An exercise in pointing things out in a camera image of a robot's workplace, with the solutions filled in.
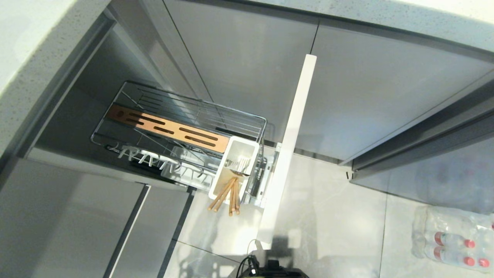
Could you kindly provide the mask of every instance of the white cabinet panel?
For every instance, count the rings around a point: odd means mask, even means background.
[[[276,217],[287,183],[290,162],[293,157],[293,151],[295,150],[295,143],[314,75],[316,60],[317,57],[314,55],[308,54],[305,56],[300,79],[298,80],[297,91],[295,92],[295,98],[293,99],[293,105],[290,111],[290,118],[288,119],[285,135],[283,136],[283,143],[279,149],[278,162],[265,192],[267,201],[259,224],[259,233],[257,234],[257,240],[261,242],[264,248],[271,248]]]
[[[297,147],[341,160],[471,92],[463,89],[494,68],[467,56],[323,23],[312,54],[318,62]]]
[[[225,1],[165,0],[214,102],[267,118],[281,141],[317,18]]]
[[[0,276],[40,278],[102,277],[143,187],[29,160],[0,186]]]

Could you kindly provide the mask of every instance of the black device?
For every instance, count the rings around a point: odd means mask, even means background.
[[[247,263],[247,269],[244,271],[245,263]],[[287,269],[280,266],[280,262],[277,260],[268,260],[266,266],[259,267],[259,262],[254,255],[249,255],[242,260],[237,270],[237,278],[245,277],[264,277],[264,278],[309,278],[300,269]]]

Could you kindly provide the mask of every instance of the white quartz countertop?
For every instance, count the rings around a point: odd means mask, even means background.
[[[110,0],[16,0],[0,9],[0,155]],[[256,0],[494,51],[494,0]]]
[[[6,0],[0,8],[0,155],[110,0]]]

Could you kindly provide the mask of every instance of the chopsticks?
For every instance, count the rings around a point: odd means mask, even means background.
[[[207,210],[212,210],[214,208],[214,212],[217,212],[228,194],[230,194],[228,215],[233,216],[234,212],[236,212],[237,215],[240,214],[239,179],[237,177],[231,178],[227,184],[225,184],[225,187],[223,187],[218,196],[216,196],[216,199],[209,205]]]

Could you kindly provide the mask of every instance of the cabinet door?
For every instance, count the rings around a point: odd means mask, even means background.
[[[348,27],[321,21],[298,148],[352,159],[493,78],[491,62]]]
[[[159,277],[189,193],[149,188],[125,247],[113,271],[113,278]]]
[[[304,56],[318,19],[227,1],[165,0],[212,100],[285,132]]]
[[[143,188],[29,160],[1,186],[2,277],[103,277]]]

